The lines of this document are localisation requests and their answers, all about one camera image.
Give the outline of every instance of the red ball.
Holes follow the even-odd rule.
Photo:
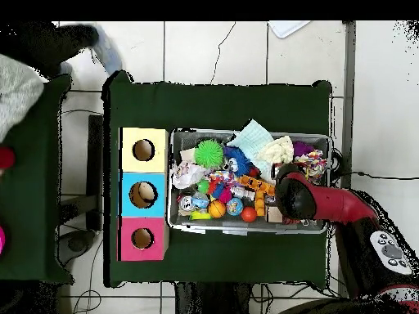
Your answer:
[[[15,153],[7,147],[0,147],[0,169],[10,168],[15,163]]]
[[[244,207],[240,215],[241,219],[243,219],[245,222],[254,222],[258,217],[256,209],[254,209],[253,207]]]

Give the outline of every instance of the shape sorter box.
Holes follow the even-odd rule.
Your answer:
[[[146,229],[152,235],[151,245],[139,249],[133,243],[136,230]],[[169,246],[169,227],[164,218],[122,218],[121,261],[163,260]]]
[[[168,166],[169,135],[164,129],[122,128],[122,170],[130,173],[165,173]],[[138,160],[134,147],[147,141],[151,147],[148,160]]]
[[[136,151],[138,142],[144,140],[151,147],[146,160]],[[169,246],[168,133],[164,129],[120,128],[119,151],[121,205],[117,258],[120,261],[163,260]],[[142,235],[141,245],[137,242],[138,235]]]

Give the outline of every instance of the gray sweater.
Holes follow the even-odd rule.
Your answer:
[[[0,145],[43,92],[43,81],[28,66],[0,54]]]

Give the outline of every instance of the white cloth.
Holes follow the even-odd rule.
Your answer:
[[[42,92],[43,81],[30,67],[0,54],[0,143]]]
[[[257,159],[268,161],[270,164],[288,164],[294,157],[294,146],[289,136],[278,138],[268,143],[256,155]]]
[[[246,158],[260,170],[262,179],[268,183],[273,183],[274,181],[271,179],[271,165],[265,160],[256,158],[260,150],[272,141],[273,137],[268,130],[252,119],[227,146],[240,148]]]

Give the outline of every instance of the blue plush toy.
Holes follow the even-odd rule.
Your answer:
[[[224,156],[228,159],[228,169],[237,177],[249,174],[251,162],[248,160],[240,148],[225,146]]]

